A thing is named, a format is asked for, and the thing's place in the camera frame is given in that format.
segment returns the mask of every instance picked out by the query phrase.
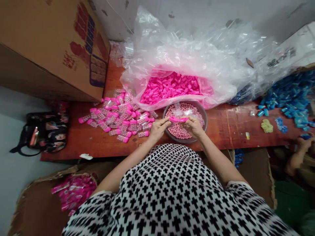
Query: black and white patterned shirt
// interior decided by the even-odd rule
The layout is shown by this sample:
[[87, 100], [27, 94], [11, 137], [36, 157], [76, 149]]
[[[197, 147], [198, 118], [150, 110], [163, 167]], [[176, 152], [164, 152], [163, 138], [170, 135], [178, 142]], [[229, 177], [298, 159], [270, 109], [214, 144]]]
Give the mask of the black and white patterned shirt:
[[298, 235], [244, 182], [223, 188], [186, 146], [153, 148], [125, 173], [118, 193], [101, 191], [62, 235]]

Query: cardboard box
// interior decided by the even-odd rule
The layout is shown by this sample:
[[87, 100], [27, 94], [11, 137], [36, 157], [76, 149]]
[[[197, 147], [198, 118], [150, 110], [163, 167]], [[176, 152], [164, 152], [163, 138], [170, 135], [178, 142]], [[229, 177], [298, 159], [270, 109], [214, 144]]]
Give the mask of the cardboard box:
[[61, 235], [70, 211], [61, 211], [60, 199], [57, 194], [52, 194], [52, 188], [61, 184], [69, 174], [93, 173], [99, 184], [116, 165], [114, 162], [81, 164], [34, 181], [18, 200], [8, 236]]
[[110, 43], [87, 0], [0, 4], [0, 85], [35, 97], [101, 101]]

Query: person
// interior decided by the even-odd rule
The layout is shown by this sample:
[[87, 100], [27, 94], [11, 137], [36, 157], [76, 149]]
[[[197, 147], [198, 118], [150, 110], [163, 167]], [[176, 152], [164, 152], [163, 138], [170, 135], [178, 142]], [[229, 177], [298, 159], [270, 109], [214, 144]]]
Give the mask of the person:
[[170, 126], [152, 124], [149, 138], [99, 184], [62, 235], [298, 235], [276, 216], [191, 116], [180, 126], [210, 162], [179, 144], [155, 144]]

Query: pile of pink capsules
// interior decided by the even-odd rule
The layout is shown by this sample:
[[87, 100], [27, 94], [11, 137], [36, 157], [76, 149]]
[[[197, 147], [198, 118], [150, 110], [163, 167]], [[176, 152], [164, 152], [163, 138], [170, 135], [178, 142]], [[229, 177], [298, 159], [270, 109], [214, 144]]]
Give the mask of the pile of pink capsules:
[[154, 111], [147, 112], [133, 103], [124, 89], [116, 89], [113, 98], [103, 99], [101, 108], [91, 108], [90, 114], [79, 118], [79, 122], [101, 127], [110, 136], [117, 135], [117, 140], [127, 143], [132, 135], [148, 137], [157, 117]]
[[146, 90], [144, 91], [140, 102], [153, 105], [162, 99], [178, 97], [181, 95], [202, 95], [197, 76], [181, 75], [173, 72], [167, 77], [156, 77], [149, 79]]
[[81, 206], [96, 189], [91, 174], [69, 175], [66, 180], [52, 188], [52, 194], [58, 193], [61, 211], [71, 210], [69, 216]]
[[183, 116], [192, 116], [199, 120], [201, 126], [204, 126], [202, 115], [198, 112], [197, 108], [189, 103], [175, 103], [169, 107], [165, 117], [170, 117], [169, 121], [172, 123], [168, 127], [168, 131], [178, 139], [190, 139], [192, 136], [184, 129], [180, 128], [179, 122], [185, 122], [188, 118]]

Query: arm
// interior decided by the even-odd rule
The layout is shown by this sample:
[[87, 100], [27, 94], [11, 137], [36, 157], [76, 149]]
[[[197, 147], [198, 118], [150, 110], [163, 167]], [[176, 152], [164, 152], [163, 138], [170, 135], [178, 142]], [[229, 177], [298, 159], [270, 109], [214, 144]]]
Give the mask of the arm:
[[155, 144], [163, 136], [164, 130], [171, 124], [168, 121], [168, 117], [157, 120], [152, 124], [149, 138], [142, 143], [133, 153], [126, 157], [121, 163], [118, 164], [98, 185], [94, 193], [100, 191], [118, 192], [119, 184], [124, 174], [132, 167], [139, 164], [149, 151], [155, 146]]
[[214, 145], [210, 138], [202, 129], [199, 121], [196, 118], [189, 116], [189, 120], [181, 124], [187, 132], [196, 138], [207, 159], [211, 165], [211, 170], [218, 177], [222, 185], [226, 185], [229, 181], [247, 181], [235, 168], [233, 163]]

